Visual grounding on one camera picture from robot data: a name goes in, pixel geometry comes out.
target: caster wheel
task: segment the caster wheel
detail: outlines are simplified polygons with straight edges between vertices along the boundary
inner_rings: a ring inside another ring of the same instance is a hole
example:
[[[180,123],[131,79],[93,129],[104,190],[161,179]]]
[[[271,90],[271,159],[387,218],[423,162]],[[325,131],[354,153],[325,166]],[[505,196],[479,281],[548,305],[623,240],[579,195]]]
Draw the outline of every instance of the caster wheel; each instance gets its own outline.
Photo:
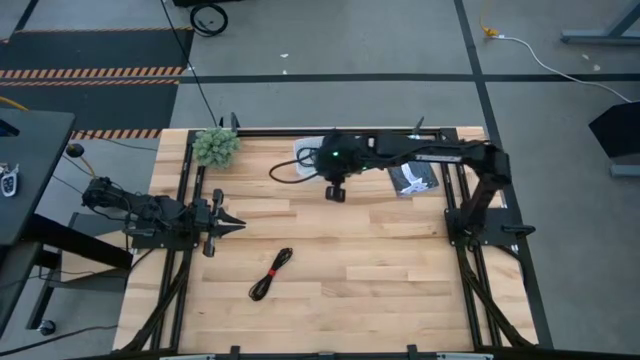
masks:
[[[56,332],[56,323],[51,320],[42,320],[37,331],[42,334],[42,336],[49,336]]]

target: black desk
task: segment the black desk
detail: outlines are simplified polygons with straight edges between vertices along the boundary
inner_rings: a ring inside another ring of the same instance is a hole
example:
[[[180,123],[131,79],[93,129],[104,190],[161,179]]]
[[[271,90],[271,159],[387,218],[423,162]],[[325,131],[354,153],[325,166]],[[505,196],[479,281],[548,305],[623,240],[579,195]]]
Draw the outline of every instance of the black desk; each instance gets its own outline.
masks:
[[[132,255],[34,213],[69,141],[75,116],[0,108],[0,119],[20,131],[16,137],[0,137],[0,162],[11,168],[20,164],[17,194],[0,195],[1,336],[32,267],[58,267],[60,254],[44,250],[44,244],[121,269],[131,267]],[[45,287],[27,328],[36,328],[42,318],[51,297],[51,290]]]

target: succulent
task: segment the succulent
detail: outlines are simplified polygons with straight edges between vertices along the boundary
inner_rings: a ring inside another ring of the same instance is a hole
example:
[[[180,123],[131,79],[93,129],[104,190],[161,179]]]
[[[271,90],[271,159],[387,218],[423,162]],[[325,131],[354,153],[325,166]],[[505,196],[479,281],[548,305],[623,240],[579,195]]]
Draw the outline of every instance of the succulent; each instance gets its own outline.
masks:
[[[211,128],[196,133],[193,152],[198,164],[214,169],[226,169],[233,154],[240,149],[240,139],[228,129]]]

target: black mat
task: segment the black mat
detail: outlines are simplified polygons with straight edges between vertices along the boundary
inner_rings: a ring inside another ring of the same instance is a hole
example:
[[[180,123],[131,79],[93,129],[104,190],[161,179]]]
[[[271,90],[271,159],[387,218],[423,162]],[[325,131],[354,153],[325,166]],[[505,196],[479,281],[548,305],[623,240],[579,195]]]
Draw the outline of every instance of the black mat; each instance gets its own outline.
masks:
[[[181,28],[177,34],[189,53],[193,30]],[[157,71],[177,67],[186,67],[186,59],[171,29],[20,31],[0,48],[0,70],[5,73],[27,69],[105,69],[101,76],[107,76],[109,69],[155,68]],[[172,70],[170,74],[154,72],[153,75],[177,74]],[[52,76],[39,74],[37,77]]]
[[[74,113],[74,130],[169,127],[178,91],[176,81],[141,84],[144,80],[137,80],[133,84],[134,81],[0,82],[0,93],[29,109]],[[124,135],[134,132],[118,134],[128,137]]]

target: cable bundle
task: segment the cable bundle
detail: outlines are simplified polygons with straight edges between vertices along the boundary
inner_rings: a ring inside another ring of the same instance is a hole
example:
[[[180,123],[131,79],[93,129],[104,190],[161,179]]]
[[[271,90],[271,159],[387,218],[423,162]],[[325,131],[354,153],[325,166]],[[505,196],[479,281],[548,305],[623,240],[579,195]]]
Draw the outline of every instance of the cable bundle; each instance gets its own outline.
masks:
[[[292,248],[285,248],[280,250],[278,256],[276,256],[276,259],[273,261],[273,265],[271,265],[271,269],[269,269],[267,276],[263,277],[260,281],[258,281],[251,287],[251,290],[249,290],[249,297],[253,301],[260,301],[265,297],[265,295],[267,295],[269,286],[271,286],[271,281],[273,280],[273,277],[276,276],[276,272],[282,267],[282,265],[286,264],[287,261],[291,259],[292,255]]]

